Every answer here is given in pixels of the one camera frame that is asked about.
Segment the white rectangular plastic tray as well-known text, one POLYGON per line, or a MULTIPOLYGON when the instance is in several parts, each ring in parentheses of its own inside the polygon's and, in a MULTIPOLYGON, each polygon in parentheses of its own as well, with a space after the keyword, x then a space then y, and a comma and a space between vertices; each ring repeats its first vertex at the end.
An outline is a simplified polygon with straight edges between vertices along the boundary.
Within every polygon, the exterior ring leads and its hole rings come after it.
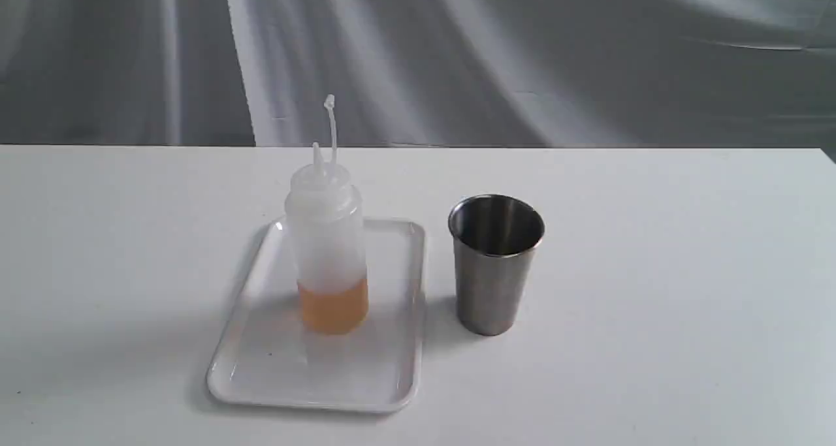
POLYGON ((426 230, 393 217, 365 219, 368 314, 346 335, 302 324, 284 217, 264 232, 207 369, 224 404, 387 415, 415 398, 421 379, 426 230))

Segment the clear plastic squeeze bottle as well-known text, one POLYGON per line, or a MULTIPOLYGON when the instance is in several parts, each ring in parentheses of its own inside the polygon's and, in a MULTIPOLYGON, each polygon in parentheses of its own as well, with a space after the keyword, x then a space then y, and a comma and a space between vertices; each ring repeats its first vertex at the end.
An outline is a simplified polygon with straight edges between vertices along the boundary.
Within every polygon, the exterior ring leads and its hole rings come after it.
POLYGON ((328 94, 330 159, 314 142, 311 163, 293 173, 285 199, 302 324, 323 335, 347 334, 368 313, 363 199, 338 162, 335 106, 328 94))

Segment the white fabric backdrop curtain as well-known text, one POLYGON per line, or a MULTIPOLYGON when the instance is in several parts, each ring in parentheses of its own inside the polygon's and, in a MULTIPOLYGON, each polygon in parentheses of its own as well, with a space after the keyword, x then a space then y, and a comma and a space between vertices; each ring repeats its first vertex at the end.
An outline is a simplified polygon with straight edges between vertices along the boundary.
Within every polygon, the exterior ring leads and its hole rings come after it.
POLYGON ((834 0, 2 0, 2 143, 817 148, 834 0))

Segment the stainless steel cup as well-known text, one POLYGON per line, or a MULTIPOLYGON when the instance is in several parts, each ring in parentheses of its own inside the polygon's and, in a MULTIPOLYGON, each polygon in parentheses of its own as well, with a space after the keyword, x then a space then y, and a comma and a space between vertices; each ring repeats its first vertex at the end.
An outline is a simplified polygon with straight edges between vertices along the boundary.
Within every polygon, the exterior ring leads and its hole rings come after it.
POLYGON ((479 336, 513 327, 526 278, 545 234, 543 217, 526 202, 502 194, 465 198, 451 209, 456 315, 479 336))

